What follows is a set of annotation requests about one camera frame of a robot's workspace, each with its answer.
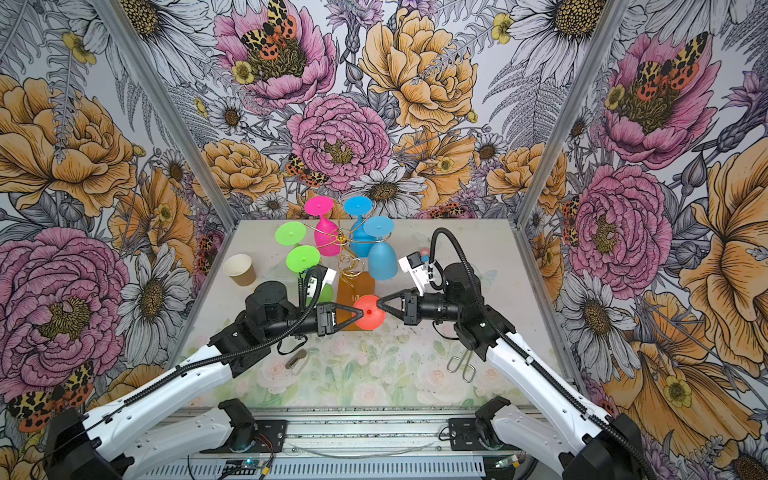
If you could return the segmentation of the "red wine glass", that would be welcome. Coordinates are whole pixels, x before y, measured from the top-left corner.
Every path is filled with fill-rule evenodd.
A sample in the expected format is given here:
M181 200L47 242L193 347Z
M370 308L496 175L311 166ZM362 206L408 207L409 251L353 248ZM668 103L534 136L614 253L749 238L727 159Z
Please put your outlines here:
M387 314L378 306L379 297L376 295L360 296L354 307L363 312L362 317L355 322L355 327L363 331L373 331L383 325Z

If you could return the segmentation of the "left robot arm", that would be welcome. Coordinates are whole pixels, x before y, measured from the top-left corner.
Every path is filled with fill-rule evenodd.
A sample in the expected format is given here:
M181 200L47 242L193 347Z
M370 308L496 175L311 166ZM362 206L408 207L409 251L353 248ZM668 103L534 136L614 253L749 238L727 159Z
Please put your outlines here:
M138 479L198 451L225 445L249 449L257 426L239 400L183 422L162 422L246 372L286 337L341 331L342 308L307 297L294 305L283 283L258 285L236 320L187 360L87 414L69 409L54 418L41 462L44 473L50 479Z

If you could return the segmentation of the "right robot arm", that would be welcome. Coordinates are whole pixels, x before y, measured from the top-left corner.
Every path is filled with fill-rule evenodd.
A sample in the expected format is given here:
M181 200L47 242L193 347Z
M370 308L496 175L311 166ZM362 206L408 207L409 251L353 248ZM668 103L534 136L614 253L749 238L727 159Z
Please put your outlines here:
M510 380L543 415L523 414L500 396L476 412L476 429L489 445L518 447L564 479L653 479L639 427L627 415L612 415L579 393L528 345L516 327L487 304L479 278L455 235L437 228L430 239L444 236L458 260L441 266L436 252L427 259L413 252L398 260L414 286L378 305L406 325L450 322L468 353Z

